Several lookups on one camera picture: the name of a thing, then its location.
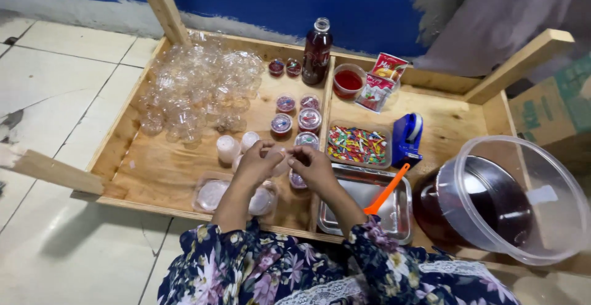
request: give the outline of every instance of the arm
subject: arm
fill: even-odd
[[[273,168],[285,157],[274,153],[269,158],[261,157],[263,148],[270,148],[272,141],[257,141],[240,160],[230,186],[222,196],[211,223],[222,232],[244,230],[247,226],[248,205],[263,181],[270,177]]]
[[[288,163],[335,214],[345,238],[354,225],[367,222],[368,217],[335,178],[329,158],[310,146],[295,146]]]

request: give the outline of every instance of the tape roll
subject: tape roll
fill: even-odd
[[[413,142],[418,135],[418,131],[420,131],[421,127],[423,127],[423,117],[421,117],[421,115],[416,112],[413,112],[411,114],[414,114],[415,118],[414,128],[412,129],[412,132],[407,136],[407,140]]]

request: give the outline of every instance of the cardboard box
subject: cardboard box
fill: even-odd
[[[509,101],[517,135],[573,174],[591,172],[591,54]]]

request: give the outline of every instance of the painted wall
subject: painted wall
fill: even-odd
[[[302,44],[329,18],[335,45],[349,51],[423,55],[463,0],[175,0],[192,28]],[[0,0],[0,8],[52,21],[158,35],[145,0]]]

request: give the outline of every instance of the red packet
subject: red packet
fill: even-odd
[[[355,103],[376,113],[380,113],[392,92],[398,91],[400,82],[392,82],[377,75],[367,74],[367,80]]]
[[[399,82],[407,65],[408,61],[406,60],[381,52],[371,74],[392,82]]]

